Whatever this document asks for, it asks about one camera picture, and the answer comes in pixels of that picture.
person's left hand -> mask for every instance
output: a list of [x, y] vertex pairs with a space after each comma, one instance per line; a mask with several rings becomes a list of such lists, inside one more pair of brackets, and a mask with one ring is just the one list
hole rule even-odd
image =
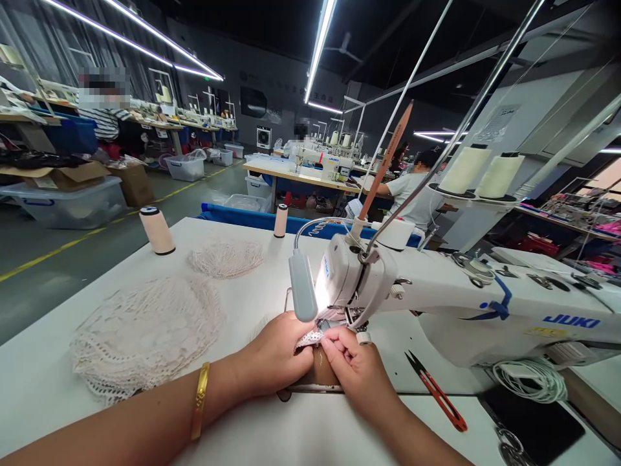
[[314, 322], [300, 322], [293, 312], [280, 314], [234, 355], [245, 397], [272, 395], [311, 370], [312, 348], [294, 352], [298, 340], [314, 326]]

white t-shirt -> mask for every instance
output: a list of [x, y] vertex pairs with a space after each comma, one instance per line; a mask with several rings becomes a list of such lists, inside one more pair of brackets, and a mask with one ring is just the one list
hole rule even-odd
[[[390, 194], [395, 198], [395, 202], [390, 209], [390, 214], [396, 211], [398, 207], [405, 202], [426, 175], [427, 173], [409, 173], [386, 183]], [[431, 179], [430, 183], [436, 182], [434, 178]], [[401, 211], [399, 216], [403, 217], [406, 221], [415, 223], [418, 228], [425, 232], [427, 231], [427, 226], [431, 221], [433, 212], [440, 206], [441, 202], [441, 194], [424, 188], [418, 193], [414, 200]]]

person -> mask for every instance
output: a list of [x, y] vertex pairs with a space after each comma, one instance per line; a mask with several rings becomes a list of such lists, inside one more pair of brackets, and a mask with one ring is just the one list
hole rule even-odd
[[[297, 355], [294, 348], [313, 328], [313, 322], [300, 322], [292, 312], [280, 314], [241, 351], [211, 363], [202, 431], [243, 401], [274, 395], [306, 374], [313, 365], [312, 348]], [[350, 405], [397, 461], [471, 464], [399, 399], [375, 345], [359, 346], [356, 335], [344, 327], [325, 332], [321, 344]], [[63, 427], [11, 453], [0, 465], [168, 464], [190, 444], [199, 375], [191, 372]]]
[[391, 172], [397, 172], [400, 170], [400, 165], [401, 165], [401, 161], [403, 160], [403, 157], [405, 157], [406, 155], [406, 151], [409, 148], [409, 142], [405, 141], [403, 143], [403, 145], [401, 147], [399, 147], [399, 149], [397, 149], [397, 151], [395, 152], [394, 156], [393, 156], [393, 160], [391, 161], [390, 164], [390, 171]]
[[[416, 187], [422, 182], [427, 173], [433, 168], [435, 163], [442, 155], [442, 148], [436, 146], [419, 153], [414, 160], [414, 169], [412, 173], [403, 175], [402, 177], [393, 179], [388, 183], [382, 183], [377, 189], [380, 195], [388, 195], [395, 198], [395, 202], [391, 207], [387, 217], [393, 214], [403, 202], [409, 197]], [[433, 211], [437, 209], [442, 202], [442, 196], [433, 193], [427, 189], [423, 189], [416, 198], [399, 214], [404, 220], [416, 224], [419, 230], [416, 233], [424, 235], [427, 227], [432, 220]]]

gold bangle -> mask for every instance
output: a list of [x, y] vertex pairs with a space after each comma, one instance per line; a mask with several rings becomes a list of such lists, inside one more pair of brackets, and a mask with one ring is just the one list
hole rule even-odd
[[205, 391], [207, 391], [207, 379], [209, 378], [209, 362], [205, 362], [199, 375], [199, 385], [196, 388], [196, 403], [194, 404], [194, 414], [192, 415], [192, 434], [190, 439], [196, 440], [201, 436], [202, 430], [202, 411], [205, 407]]

concrete floor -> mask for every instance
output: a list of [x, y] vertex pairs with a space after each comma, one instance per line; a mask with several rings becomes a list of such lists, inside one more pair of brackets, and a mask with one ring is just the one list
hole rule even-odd
[[[212, 190], [228, 195], [246, 194], [246, 170], [241, 162], [234, 159], [234, 165], [221, 173], [157, 203], [168, 225], [199, 215], [201, 203]], [[206, 163], [205, 175], [222, 168]], [[149, 177], [156, 199], [188, 185], [173, 180], [167, 173], [150, 173]], [[48, 230], [20, 208], [0, 205], [0, 277], [23, 268], [0, 282], [0, 345], [147, 243], [140, 218], [122, 218], [83, 239], [88, 231]], [[59, 248], [63, 250], [39, 261]]]

